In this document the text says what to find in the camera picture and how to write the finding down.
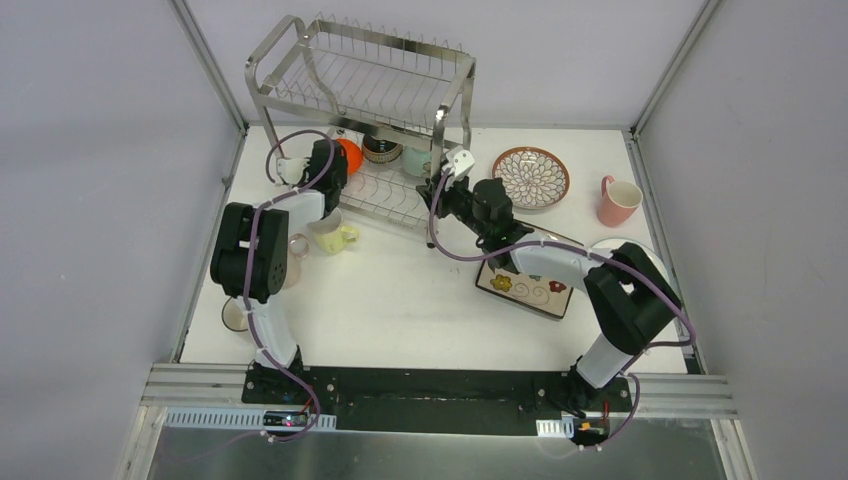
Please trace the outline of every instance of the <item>yellow mug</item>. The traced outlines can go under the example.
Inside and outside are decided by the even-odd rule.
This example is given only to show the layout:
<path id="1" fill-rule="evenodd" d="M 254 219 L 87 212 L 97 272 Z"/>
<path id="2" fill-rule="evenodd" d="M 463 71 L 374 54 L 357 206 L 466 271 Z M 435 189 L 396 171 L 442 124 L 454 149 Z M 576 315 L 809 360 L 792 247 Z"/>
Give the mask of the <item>yellow mug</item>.
<path id="1" fill-rule="evenodd" d="M 329 254 L 339 253 L 348 244 L 359 240 L 359 230 L 342 225 L 342 211 L 338 208 L 333 210 L 327 218 L 307 226 L 315 239 L 315 244 Z"/>

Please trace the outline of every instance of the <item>brown rim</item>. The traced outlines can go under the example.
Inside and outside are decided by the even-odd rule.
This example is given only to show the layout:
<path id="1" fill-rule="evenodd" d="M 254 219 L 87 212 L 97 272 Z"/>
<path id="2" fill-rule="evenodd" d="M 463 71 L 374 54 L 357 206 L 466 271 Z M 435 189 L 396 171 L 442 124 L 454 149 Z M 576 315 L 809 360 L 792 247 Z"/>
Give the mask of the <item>brown rim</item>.
<path id="1" fill-rule="evenodd" d="M 549 151 L 547 151 L 547 150 L 542 150 L 541 148 L 536 148 L 536 147 L 515 147 L 515 148 L 510 148 L 509 150 L 507 150 L 507 151 L 503 152 L 502 154 L 498 155 L 498 158 L 495 160 L 495 164 L 494 164 L 494 165 L 492 165 L 492 178 L 497 178 L 497 177 L 495 176 L 495 171 L 498 169 L 498 165 L 500 165 L 500 164 L 501 164 L 501 162 L 503 162 L 503 161 L 506 159 L 506 157 L 508 157 L 508 156 L 512 155 L 513 153 L 517 153 L 517 152 L 534 152 L 534 153 L 540 153 L 540 154 L 542 154 L 542 155 L 547 156 L 548 158 L 550 158 L 550 159 L 551 159 L 551 160 L 553 160 L 554 162 L 556 162 L 556 164 L 557 164 L 557 165 L 559 165 L 559 168 L 561 168 L 561 169 L 562 169 L 562 172 L 565 174 L 565 190 L 563 190 L 563 191 L 562 191 L 562 195 L 560 195 L 560 196 L 559 196 L 559 198 L 557 198 L 557 199 L 556 199 L 556 200 L 554 200 L 553 202 L 549 203 L 548 205 L 544 205 L 544 206 L 541 206 L 541 207 L 524 207 L 524 206 L 521 206 L 521 205 L 515 205 L 516 207 L 518 207 L 518 208 L 523 208 L 523 209 L 525 209 L 525 210 L 539 210 L 539 209 L 542 209 L 542 208 L 548 208 L 548 207 L 550 207 L 550 206 L 552 206 L 552 205 L 555 205 L 555 204 L 557 204 L 560 200 L 562 200 L 563 198 L 565 198 L 565 194 L 566 194 L 566 193 L 568 193 L 568 190 L 571 188 L 571 174 L 569 174 L 569 173 L 568 173 L 568 169 L 567 169 L 567 168 L 565 168 L 565 165 L 563 165 L 563 163 L 559 160 L 559 158 L 557 158 L 557 156 L 556 156 L 556 155 L 554 155 L 553 153 L 551 153 L 551 152 L 549 152 Z"/>

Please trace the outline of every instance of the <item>ceramic bowl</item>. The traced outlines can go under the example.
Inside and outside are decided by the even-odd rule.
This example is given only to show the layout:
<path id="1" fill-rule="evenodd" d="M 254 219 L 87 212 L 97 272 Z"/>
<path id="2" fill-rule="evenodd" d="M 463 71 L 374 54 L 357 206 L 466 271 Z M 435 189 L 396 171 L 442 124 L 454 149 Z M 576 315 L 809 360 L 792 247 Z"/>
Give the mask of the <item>ceramic bowl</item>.
<path id="1" fill-rule="evenodd" d="M 385 164 L 396 160 L 403 146 L 399 143 L 379 140 L 371 135 L 362 137 L 362 155 L 371 163 Z"/>

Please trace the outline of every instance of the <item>decorative plate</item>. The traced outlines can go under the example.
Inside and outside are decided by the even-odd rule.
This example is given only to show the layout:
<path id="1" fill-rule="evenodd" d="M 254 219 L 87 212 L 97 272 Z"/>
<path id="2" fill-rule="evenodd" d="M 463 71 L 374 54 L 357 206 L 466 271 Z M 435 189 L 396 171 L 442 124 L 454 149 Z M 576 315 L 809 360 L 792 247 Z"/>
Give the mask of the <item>decorative plate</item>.
<path id="1" fill-rule="evenodd" d="M 557 235 L 543 228 L 525 224 L 530 228 L 542 233 L 549 233 L 560 241 L 582 246 L 568 237 Z M 530 310 L 534 310 L 553 318 L 565 317 L 565 311 L 571 300 L 574 289 L 556 280 L 528 275 L 524 273 L 515 274 L 506 270 L 489 266 L 485 261 L 480 265 L 477 273 L 477 288 L 515 302 Z"/>
<path id="2" fill-rule="evenodd" d="M 565 165 L 541 148 L 518 147 L 502 153 L 492 167 L 503 178 L 506 195 L 521 208 L 545 208 L 562 200 L 571 185 Z"/>

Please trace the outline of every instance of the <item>white circular plate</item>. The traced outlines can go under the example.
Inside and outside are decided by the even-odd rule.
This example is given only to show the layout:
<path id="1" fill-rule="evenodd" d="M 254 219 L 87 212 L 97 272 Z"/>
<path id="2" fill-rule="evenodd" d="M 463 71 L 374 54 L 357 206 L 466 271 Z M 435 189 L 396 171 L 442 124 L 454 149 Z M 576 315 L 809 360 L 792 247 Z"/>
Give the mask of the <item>white circular plate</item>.
<path id="1" fill-rule="evenodd" d="M 651 261 L 654 262 L 654 266 L 657 267 L 657 270 L 660 272 L 660 275 L 662 275 L 664 279 L 668 280 L 668 269 L 665 268 L 665 264 L 662 263 L 662 259 L 660 258 L 660 256 L 657 255 L 656 252 L 654 252 L 653 250 L 648 248 L 642 242 L 637 242 L 636 240 L 633 240 L 631 238 L 621 238 L 621 237 L 605 238 L 605 239 L 601 240 L 600 242 L 592 245 L 592 249 L 608 248 L 610 250 L 613 250 L 613 249 L 616 249 L 616 248 L 624 245 L 625 242 L 635 243 L 636 245 L 639 245 L 640 247 L 642 247 L 642 250 L 644 250 L 645 253 L 648 254 L 648 258 L 650 258 Z"/>

